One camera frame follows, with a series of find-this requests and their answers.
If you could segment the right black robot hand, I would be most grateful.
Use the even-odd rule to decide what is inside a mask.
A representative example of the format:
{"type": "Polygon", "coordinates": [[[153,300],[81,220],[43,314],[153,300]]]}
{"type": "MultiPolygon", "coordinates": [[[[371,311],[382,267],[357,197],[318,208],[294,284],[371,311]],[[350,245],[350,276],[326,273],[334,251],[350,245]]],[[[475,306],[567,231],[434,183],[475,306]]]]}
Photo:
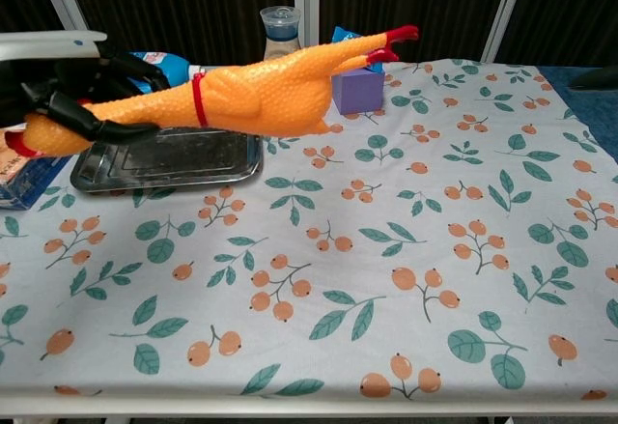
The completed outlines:
{"type": "Polygon", "coordinates": [[[582,73],[569,83],[573,91],[614,91],[618,87],[618,68],[608,66],[582,73]]]}

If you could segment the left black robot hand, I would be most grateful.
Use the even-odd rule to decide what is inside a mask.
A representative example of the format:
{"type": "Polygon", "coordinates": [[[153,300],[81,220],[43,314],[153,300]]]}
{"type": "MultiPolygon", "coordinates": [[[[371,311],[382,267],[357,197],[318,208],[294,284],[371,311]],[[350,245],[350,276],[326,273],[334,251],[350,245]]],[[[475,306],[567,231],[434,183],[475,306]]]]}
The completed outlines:
{"type": "Polygon", "coordinates": [[[104,33],[88,30],[11,32],[1,35],[1,127],[42,114],[88,141],[124,145],[155,135],[151,122],[98,121],[84,101],[138,96],[142,81],[153,91],[170,87],[158,67],[125,52],[104,33]]]}

